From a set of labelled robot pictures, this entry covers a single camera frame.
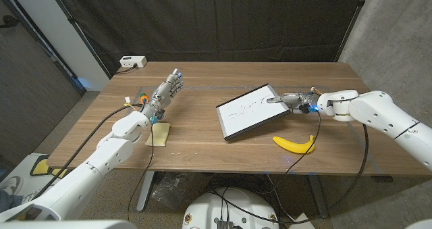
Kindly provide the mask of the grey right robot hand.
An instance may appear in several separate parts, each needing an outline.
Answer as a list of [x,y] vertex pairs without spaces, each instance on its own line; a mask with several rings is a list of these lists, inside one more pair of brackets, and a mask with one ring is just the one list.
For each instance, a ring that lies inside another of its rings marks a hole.
[[285,93],[267,99],[268,103],[285,103],[291,113],[312,113],[318,112],[318,94],[309,93]]

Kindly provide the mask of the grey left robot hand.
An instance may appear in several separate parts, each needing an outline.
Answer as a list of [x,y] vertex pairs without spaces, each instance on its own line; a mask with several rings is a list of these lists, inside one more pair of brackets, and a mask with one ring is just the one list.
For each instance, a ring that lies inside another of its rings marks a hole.
[[148,103],[140,108],[148,119],[156,117],[161,120],[165,113],[165,108],[171,103],[172,99],[183,87],[183,77],[175,68],[174,71],[162,82],[149,97]]

